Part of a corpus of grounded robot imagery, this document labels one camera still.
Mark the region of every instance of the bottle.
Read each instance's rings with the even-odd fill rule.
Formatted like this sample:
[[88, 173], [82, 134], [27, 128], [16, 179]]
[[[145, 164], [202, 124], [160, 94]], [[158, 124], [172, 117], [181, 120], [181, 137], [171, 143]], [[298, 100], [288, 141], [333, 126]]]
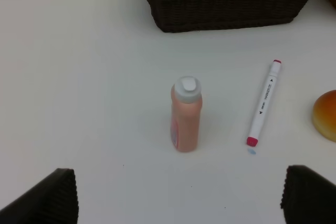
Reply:
[[201, 84], [191, 76], [178, 79], [171, 90], [171, 138], [180, 152], [196, 149], [202, 108]]

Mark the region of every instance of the bottle label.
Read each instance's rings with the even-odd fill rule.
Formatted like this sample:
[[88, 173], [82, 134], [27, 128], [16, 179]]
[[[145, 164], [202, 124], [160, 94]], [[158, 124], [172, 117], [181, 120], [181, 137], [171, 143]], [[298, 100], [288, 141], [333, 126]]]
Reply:
[[174, 118], [174, 115], [172, 115], [172, 122], [170, 126], [170, 136], [172, 138], [172, 142], [174, 146], [177, 148], [178, 139], [179, 139], [179, 127], [178, 127], [176, 119]]

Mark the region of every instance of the white bottle cap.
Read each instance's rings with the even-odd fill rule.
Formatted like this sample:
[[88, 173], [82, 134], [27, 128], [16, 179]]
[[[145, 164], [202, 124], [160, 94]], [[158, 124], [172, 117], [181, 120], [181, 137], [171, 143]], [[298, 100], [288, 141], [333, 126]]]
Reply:
[[175, 96], [183, 103], [194, 103], [201, 97], [201, 83], [192, 76], [184, 76], [175, 83]]

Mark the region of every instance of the bread roll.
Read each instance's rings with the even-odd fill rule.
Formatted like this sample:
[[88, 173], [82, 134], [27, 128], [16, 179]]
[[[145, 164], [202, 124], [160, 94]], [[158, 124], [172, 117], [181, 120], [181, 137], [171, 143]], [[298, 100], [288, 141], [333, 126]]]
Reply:
[[313, 124], [324, 137], [336, 142], [336, 90], [317, 99], [313, 108]]

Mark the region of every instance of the table surface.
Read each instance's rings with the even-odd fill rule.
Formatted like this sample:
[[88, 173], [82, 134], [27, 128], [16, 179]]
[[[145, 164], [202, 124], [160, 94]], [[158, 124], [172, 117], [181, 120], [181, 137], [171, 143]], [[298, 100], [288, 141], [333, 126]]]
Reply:
[[[336, 11], [291, 23], [165, 34], [146, 0], [0, 0], [0, 208], [73, 168], [79, 223], [285, 223], [286, 168], [336, 182], [311, 123], [335, 89]], [[283, 62], [256, 155], [245, 144], [269, 65]], [[170, 140], [170, 88], [200, 79], [196, 151]]]

